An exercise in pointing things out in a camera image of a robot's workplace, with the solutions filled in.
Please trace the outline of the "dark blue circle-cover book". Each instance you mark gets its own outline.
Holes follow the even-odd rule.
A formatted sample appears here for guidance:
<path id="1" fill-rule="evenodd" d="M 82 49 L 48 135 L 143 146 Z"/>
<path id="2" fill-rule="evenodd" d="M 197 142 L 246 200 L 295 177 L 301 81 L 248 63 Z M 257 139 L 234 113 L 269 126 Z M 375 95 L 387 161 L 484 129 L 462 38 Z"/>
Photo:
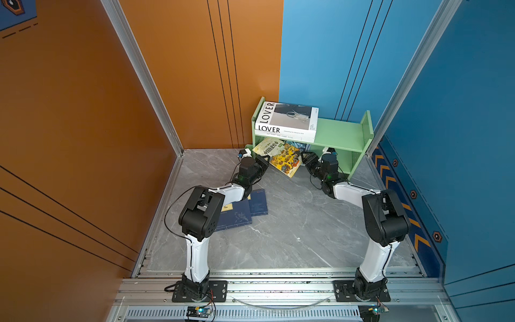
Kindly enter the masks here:
<path id="1" fill-rule="evenodd" d="M 310 144 L 302 142 L 285 141 L 285 144 L 288 145 L 289 152 L 299 157 L 301 157 L 305 152 L 309 152 L 311 148 Z"/>

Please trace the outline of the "white book with brown pattern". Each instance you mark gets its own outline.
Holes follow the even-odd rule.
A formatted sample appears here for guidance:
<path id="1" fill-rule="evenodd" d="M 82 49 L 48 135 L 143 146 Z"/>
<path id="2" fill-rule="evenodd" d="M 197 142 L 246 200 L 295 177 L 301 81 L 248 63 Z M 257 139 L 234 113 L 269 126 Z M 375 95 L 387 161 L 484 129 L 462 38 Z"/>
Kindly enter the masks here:
<path id="1" fill-rule="evenodd" d="M 257 131 L 254 133 L 255 136 L 262 136 L 262 137 L 271 137 L 271 138 L 279 138 L 282 140 L 287 141 L 293 141 L 293 142 L 304 142 L 308 144 L 312 144 L 315 142 L 314 137 L 308 137 L 308 136 L 296 136 L 296 135 L 290 135 L 290 134 L 272 134 L 272 133 L 266 133 L 262 131 Z"/>

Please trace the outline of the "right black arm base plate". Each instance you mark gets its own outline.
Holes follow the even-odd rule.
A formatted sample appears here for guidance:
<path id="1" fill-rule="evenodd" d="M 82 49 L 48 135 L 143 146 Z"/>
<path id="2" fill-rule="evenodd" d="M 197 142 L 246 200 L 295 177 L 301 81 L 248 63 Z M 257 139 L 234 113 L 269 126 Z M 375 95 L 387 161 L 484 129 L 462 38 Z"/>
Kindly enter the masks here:
<path id="1" fill-rule="evenodd" d="M 388 303 L 391 301 L 386 286 L 387 279 L 376 283 L 362 280 L 335 280 L 333 290 L 337 302 L 374 302 Z"/>

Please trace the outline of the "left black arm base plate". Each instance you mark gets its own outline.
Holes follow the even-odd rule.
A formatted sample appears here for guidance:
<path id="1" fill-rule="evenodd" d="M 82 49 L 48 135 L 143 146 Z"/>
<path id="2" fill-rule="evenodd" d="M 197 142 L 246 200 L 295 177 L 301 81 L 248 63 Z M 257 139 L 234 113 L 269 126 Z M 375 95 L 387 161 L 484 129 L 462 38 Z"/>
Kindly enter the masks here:
<path id="1" fill-rule="evenodd" d="M 173 303 L 224 303 L 227 299 L 228 282 L 226 280 L 209 280 L 207 283 L 189 283 L 180 281 L 174 289 Z"/>

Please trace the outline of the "yellow illustrated Chinese book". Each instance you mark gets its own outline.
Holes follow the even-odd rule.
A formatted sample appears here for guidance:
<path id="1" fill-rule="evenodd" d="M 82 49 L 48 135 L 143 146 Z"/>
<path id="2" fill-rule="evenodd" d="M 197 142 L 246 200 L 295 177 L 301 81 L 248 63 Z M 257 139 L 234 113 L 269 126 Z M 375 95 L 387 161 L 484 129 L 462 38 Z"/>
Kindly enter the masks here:
<path id="1" fill-rule="evenodd" d="M 301 150 L 278 138 L 265 138 L 252 151 L 262 157 L 269 156 L 270 164 L 289 178 L 302 164 Z"/>

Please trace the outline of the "white LOVER book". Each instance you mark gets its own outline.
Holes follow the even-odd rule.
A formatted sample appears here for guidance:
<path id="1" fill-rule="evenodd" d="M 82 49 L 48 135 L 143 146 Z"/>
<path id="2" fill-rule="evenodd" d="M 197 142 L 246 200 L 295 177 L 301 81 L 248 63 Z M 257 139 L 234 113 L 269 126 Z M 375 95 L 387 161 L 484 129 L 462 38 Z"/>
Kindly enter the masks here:
<path id="1" fill-rule="evenodd" d="M 256 132 L 282 136 L 307 136 L 317 132 L 319 108 L 265 101 L 254 121 Z"/>

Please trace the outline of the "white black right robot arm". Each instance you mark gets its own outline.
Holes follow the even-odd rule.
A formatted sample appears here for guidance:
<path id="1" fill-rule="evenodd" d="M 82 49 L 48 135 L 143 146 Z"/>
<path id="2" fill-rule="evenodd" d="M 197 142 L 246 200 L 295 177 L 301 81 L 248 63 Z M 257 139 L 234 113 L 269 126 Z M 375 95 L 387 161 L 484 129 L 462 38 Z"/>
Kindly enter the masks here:
<path id="1" fill-rule="evenodd" d="M 333 283 L 337 301 L 391 301 L 386 268 L 410 231 L 409 217 L 398 194 L 392 189 L 379 191 L 350 183 L 339 172 L 339 163 L 333 153 L 326 152 L 319 157 L 313 152 L 302 152 L 301 158 L 310 175 L 320 180 L 324 194 L 363 209 L 369 236 L 366 255 L 353 280 Z"/>

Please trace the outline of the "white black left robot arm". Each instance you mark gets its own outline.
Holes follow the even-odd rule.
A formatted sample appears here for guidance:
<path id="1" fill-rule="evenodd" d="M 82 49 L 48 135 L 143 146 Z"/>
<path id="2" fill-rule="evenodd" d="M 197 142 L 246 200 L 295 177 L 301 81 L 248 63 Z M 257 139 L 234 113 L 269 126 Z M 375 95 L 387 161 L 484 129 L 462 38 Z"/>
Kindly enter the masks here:
<path id="1" fill-rule="evenodd" d="M 247 198 L 272 159 L 269 155 L 252 156 L 248 149 L 241 150 L 239 158 L 238 171 L 224 186 L 195 186 L 178 218 L 187 250 L 180 287 L 184 294 L 197 301 L 209 293 L 209 238 L 217 228 L 223 207 Z"/>

